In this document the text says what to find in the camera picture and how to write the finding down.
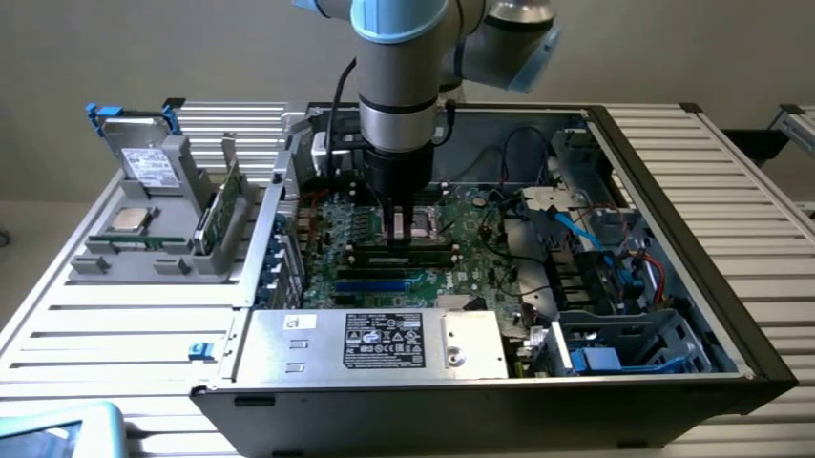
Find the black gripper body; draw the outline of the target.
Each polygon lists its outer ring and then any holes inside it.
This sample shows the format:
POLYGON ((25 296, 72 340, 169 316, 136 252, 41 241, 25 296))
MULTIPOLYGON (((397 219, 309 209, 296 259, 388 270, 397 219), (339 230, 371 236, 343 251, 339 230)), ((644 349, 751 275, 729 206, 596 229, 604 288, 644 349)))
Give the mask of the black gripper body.
POLYGON ((371 189, 393 202, 411 200, 431 182, 433 159, 433 146, 403 153, 367 150, 363 154, 363 175, 371 189))

